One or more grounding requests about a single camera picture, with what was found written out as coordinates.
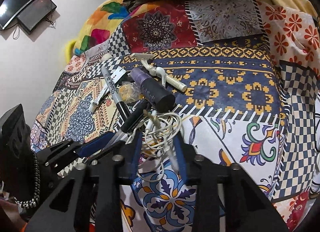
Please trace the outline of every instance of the patchwork tablecloth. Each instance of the patchwork tablecloth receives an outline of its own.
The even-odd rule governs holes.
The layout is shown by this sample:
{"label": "patchwork tablecloth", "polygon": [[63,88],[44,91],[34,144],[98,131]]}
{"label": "patchwork tablecloth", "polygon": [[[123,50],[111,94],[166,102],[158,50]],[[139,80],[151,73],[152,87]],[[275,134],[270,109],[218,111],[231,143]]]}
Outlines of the patchwork tablecloth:
{"label": "patchwork tablecloth", "polygon": [[[99,62],[107,52],[113,57]],[[240,163],[293,229],[315,170],[320,47],[312,16],[260,0],[142,5],[109,39],[71,59],[36,118],[32,148],[116,130],[121,120],[111,96],[94,114],[88,107],[105,83],[101,67],[141,66],[133,52],[153,53],[154,64],[188,86],[185,93],[168,87],[184,140],[214,163]],[[191,231],[196,187],[185,186],[169,160],[164,166],[159,182],[137,177],[122,186],[125,231]],[[158,172],[145,175],[156,179]]]}

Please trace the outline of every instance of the purple bottle cap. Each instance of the purple bottle cap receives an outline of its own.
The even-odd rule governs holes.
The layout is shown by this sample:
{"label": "purple bottle cap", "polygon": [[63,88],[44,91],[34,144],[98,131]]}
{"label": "purple bottle cap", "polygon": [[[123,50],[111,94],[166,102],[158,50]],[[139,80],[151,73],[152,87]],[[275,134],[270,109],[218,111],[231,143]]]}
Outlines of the purple bottle cap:
{"label": "purple bottle cap", "polygon": [[130,75],[138,87],[141,87],[142,82],[144,82],[146,79],[151,78],[139,68],[132,69]]}

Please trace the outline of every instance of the navy and yellow geometric pattern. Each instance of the navy and yellow geometric pattern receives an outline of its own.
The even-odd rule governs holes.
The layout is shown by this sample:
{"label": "navy and yellow geometric pattern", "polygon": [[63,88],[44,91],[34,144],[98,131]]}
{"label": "navy and yellow geometric pattern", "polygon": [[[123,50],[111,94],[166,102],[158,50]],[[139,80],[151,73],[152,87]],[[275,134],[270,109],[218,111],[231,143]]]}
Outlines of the navy and yellow geometric pattern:
{"label": "navy and yellow geometric pattern", "polygon": [[[191,47],[151,52],[153,64],[187,85],[185,93],[168,86],[184,112],[272,122],[280,114],[278,74],[268,52],[241,47]],[[141,66],[125,56],[119,64],[129,71]]]}

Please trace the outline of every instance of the marker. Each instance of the marker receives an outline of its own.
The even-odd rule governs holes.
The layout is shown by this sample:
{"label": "marker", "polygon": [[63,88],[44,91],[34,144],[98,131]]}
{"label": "marker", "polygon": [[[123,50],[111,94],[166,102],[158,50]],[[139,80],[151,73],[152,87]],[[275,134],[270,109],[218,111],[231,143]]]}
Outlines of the marker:
{"label": "marker", "polygon": [[113,101],[116,103],[116,107],[119,111],[120,116],[122,117],[123,121],[126,121],[127,118],[130,116],[130,111],[126,104],[123,102],[121,96],[119,95],[115,84],[112,81],[112,78],[110,76],[110,73],[108,72],[106,67],[101,68],[101,72],[103,74],[103,77],[106,81],[106,84],[109,88],[109,91],[111,93]]}

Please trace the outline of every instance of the black marker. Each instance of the black marker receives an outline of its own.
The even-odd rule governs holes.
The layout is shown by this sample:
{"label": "black marker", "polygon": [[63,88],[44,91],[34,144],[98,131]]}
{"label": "black marker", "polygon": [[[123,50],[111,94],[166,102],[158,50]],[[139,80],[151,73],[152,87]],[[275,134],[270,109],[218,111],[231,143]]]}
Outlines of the black marker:
{"label": "black marker", "polygon": [[120,116],[122,117],[123,121],[125,121],[130,116],[130,111],[126,104],[123,102],[121,96],[118,94],[115,84],[112,81],[110,73],[108,72],[106,67],[101,68],[101,72],[103,77],[107,83],[113,101],[116,103],[116,107],[119,111]]}

